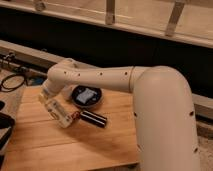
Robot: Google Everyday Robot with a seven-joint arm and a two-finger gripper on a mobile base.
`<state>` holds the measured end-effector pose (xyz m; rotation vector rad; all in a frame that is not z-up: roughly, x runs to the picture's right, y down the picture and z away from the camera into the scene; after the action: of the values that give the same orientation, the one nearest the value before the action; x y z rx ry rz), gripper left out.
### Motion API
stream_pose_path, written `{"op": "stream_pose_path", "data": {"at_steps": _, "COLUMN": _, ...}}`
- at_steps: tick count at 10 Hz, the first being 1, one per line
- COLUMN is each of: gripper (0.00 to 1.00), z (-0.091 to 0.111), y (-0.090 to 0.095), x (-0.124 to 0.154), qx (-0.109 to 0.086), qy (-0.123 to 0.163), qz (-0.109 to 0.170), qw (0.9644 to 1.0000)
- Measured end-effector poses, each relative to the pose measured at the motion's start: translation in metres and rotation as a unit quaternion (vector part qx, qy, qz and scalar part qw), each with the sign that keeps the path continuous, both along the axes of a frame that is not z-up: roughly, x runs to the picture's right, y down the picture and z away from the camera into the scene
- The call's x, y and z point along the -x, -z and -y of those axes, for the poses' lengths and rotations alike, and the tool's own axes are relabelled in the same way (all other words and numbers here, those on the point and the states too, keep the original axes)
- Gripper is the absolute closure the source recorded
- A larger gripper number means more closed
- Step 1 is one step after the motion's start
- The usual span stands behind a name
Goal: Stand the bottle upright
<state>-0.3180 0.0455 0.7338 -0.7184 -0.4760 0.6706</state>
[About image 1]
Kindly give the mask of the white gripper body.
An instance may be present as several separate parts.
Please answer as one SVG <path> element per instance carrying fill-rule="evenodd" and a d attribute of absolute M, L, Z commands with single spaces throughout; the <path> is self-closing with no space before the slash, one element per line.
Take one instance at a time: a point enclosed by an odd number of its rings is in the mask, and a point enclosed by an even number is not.
<path fill-rule="evenodd" d="M 40 103 L 44 105 L 47 112 L 58 121 L 62 128 L 67 128 L 72 124 L 72 117 L 56 99 L 49 98 L 44 92 L 39 94 L 38 99 Z"/>

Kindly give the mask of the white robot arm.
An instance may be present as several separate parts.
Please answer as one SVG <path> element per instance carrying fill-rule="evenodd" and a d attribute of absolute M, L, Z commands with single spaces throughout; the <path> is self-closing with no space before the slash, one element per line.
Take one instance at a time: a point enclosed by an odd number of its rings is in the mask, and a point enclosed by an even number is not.
<path fill-rule="evenodd" d="M 179 71 L 167 66 L 79 68 L 70 58 L 62 60 L 48 70 L 39 101 L 64 127 L 72 119 L 54 97 L 68 85 L 133 95 L 142 171 L 201 171 L 192 92 Z"/>

